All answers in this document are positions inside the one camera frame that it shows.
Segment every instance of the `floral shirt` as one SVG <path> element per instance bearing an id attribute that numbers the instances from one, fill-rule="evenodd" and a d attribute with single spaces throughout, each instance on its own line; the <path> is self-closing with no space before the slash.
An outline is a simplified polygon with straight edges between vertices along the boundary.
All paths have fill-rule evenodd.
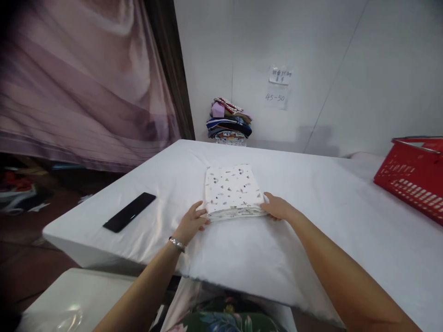
<path id="1" fill-rule="evenodd" d="M 168 332 L 286 332 L 259 306 L 233 297 L 218 297 L 190 310 Z"/>

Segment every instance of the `smartphone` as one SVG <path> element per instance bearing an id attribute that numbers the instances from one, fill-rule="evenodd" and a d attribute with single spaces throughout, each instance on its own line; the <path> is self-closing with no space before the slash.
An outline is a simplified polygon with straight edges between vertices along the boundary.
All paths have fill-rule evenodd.
<path id="1" fill-rule="evenodd" d="M 139 197 L 121 209 L 120 212 L 118 212 L 115 216 L 109 219 L 107 223 L 103 225 L 103 227 L 113 231 L 114 233 L 120 232 L 131 221 L 133 221 L 135 217 L 137 217 L 138 214 L 144 210 L 145 207 L 150 205 L 155 198 L 156 197 L 154 195 L 142 193 Z"/>

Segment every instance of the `red basket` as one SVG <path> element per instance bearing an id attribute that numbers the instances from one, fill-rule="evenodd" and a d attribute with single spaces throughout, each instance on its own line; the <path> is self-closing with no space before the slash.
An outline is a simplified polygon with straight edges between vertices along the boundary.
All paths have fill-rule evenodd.
<path id="1" fill-rule="evenodd" d="M 443 225 L 443 137 L 393 138 L 374 183 Z"/>

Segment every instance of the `paper sign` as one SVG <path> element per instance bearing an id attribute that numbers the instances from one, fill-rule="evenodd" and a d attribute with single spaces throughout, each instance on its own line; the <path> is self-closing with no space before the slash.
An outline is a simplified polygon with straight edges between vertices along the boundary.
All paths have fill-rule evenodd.
<path id="1" fill-rule="evenodd" d="M 271 108 L 286 109 L 288 90 L 270 85 L 266 91 L 266 105 Z"/>
<path id="2" fill-rule="evenodd" d="M 269 71 L 269 81 L 277 84 L 288 85 L 291 81 L 292 70 L 286 67 L 273 67 Z"/>

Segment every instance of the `folded clothes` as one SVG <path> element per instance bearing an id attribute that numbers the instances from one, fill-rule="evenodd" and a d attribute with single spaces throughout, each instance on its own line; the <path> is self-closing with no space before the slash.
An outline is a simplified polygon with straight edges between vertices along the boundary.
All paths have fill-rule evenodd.
<path id="1" fill-rule="evenodd" d="M 220 104 L 219 102 L 215 101 L 211 107 L 211 116 L 214 118 L 224 118 L 225 117 L 225 107 L 222 104 Z"/>
<path id="2" fill-rule="evenodd" d="M 206 128 L 208 128 L 208 130 L 214 127 L 237 130 L 243 133 L 246 137 L 249 137 L 249 135 L 252 133 L 251 127 L 241 118 L 240 120 L 212 118 L 206 122 Z"/>
<path id="3" fill-rule="evenodd" d="M 260 208 L 263 193 L 249 165 L 208 167 L 204 188 L 211 221 L 267 215 Z"/>
<path id="4" fill-rule="evenodd" d="M 238 131 L 223 130 L 215 135 L 217 144 L 246 146 L 246 136 Z"/>
<path id="5" fill-rule="evenodd" d="M 252 120 L 252 116 L 250 116 L 248 113 L 246 113 L 243 108 L 235 106 L 229 100 L 224 99 L 224 98 L 214 98 L 214 101 L 222 104 L 230 113 L 232 113 L 232 114 L 242 113 Z"/>
<path id="6" fill-rule="evenodd" d="M 219 132 L 228 130 L 226 128 L 220 128 L 220 127 L 214 127 L 211 129 L 208 129 L 208 138 L 214 138 Z"/>
<path id="7" fill-rule="evenodd" d="M 252 121 L 251 117 L 246 115 L 246 114 L 244 114 L 243 112 L 238 112 L 236 114 L 232 114 L 227 109 L 225 109 L 225 117 L 230 117 L 231 118 L 231 117 L 235 117 L 235 116 L 241 117 L 243 119 L 243 121 L 245 121 L 247 124 L 250 124 L 251 121 Z"/>

